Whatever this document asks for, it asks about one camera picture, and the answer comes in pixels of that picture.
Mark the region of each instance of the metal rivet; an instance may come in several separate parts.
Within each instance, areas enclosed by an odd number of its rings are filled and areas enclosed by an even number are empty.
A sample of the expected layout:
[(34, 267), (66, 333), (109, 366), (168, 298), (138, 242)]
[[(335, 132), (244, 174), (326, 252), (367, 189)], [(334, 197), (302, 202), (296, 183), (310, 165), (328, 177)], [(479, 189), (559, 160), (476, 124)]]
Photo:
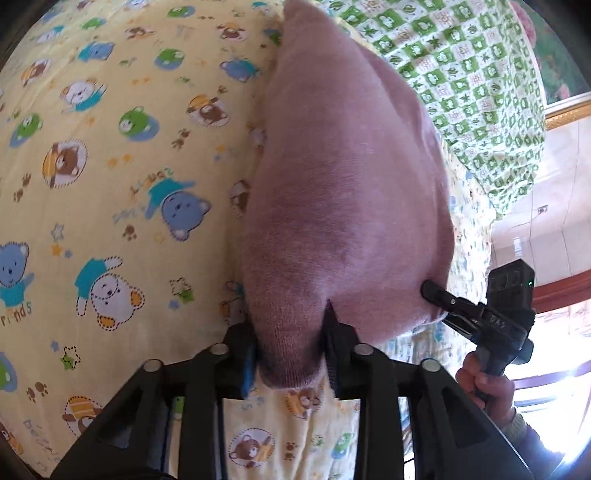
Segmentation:
[(374, 347), (368, 345), (367, 343), (358, 343), (353, 348), (353, 351), (357, 355), (371, 355), (374, 352)]
[(433, 360), (432, 358), (427, 358), (426, 360), (423, 360), (421, 366), (428, 372), (439, 372), (439, 370), (441, 370), (440, 363), (437, 360)]
[(160, 370), (160, 368), (162, 368), (162, 362), (155, 358), (152, 358), (144, 363), (144, 370), (147, 372), (157, 372)]
[(225, 343), (216, 343), (209, 349), (214, 355), (224, 355), (230, 350)]

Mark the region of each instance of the pink flower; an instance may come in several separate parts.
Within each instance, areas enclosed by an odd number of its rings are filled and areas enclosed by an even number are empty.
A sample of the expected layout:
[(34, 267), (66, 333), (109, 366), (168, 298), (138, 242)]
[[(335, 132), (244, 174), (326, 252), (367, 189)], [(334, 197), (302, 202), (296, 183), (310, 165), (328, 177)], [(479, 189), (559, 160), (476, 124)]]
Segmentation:
[(517, 18), (519, 18), (521, 26), (525, 30), (525, 35), (527, 35), (527, 39), (530, 41), (531, 48), (534, 48), (535, 42), (537, 40), (534, 23), (531, 21), (530, 16), (527, 14), (527, 12), (523, 9), (523, 7), (520, 4), (511, 1), (511, 5), (515, 10), (515, 13), (517, 14)]
[(556, 96), (560, 99), (560, 100), (566, 100), (567, 98), (570, 97), (570, 90), (569, 90), (569, 86), (566, 85), (565, 83), (563, 83), (560, 88), (558, 89), (558, 91), (556, 92)]

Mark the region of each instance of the bed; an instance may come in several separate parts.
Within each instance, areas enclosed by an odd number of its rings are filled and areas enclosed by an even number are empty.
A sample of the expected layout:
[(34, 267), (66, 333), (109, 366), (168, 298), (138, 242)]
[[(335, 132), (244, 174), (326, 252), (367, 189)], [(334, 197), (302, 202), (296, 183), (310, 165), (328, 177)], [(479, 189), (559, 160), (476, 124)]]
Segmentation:
[[(0, 73), (0, 429), (42, 476), (145, 360), (190, 358), (247, 307), (239, 239), (281, 9), (181, 3), (58, 2)], [(500, 0), (317, 5), (425, 101), (456, 233), (447, 288), (483, 299), (491, 223), (527, 191), (543, 142), (539, 73), (513, 10)], [(495, 54), (496, 40), (514, 51)], [(171, 196), (191, 215), (170, 210)], [(439, 323), (380, 348), (454, 374), (470, 346)], [(231, 478), (352, 477), (359, 403), (336, 401), (326, 379), (274, 391), (257, 378), (225, 409)], [(404, 410), (403, 427), (409, 450)]]

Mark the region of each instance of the pink cloth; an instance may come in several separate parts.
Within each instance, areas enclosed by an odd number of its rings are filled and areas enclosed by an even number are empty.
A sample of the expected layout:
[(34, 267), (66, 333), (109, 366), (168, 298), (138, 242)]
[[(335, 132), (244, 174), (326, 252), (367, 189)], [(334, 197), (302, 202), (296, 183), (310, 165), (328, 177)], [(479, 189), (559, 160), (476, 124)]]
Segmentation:
[(246, 214), (245, 290), (276, 387), (319, 372), (324, 308), (364, 342), (440, 311), (453, 255), (447, 176), (433, 125), (385, 61), (324, 13), (287, 0), (266, 98), (265, 154)]

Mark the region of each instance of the gold picture frame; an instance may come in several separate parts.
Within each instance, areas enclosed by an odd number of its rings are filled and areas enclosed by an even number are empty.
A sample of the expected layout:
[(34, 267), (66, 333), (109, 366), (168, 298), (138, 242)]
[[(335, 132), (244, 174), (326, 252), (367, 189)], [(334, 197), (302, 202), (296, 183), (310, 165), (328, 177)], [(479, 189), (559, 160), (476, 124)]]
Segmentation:
[(552, 103), (546, 107), (545, 114), (546, 130), (562, 127), (591, 116), (591, 92)]

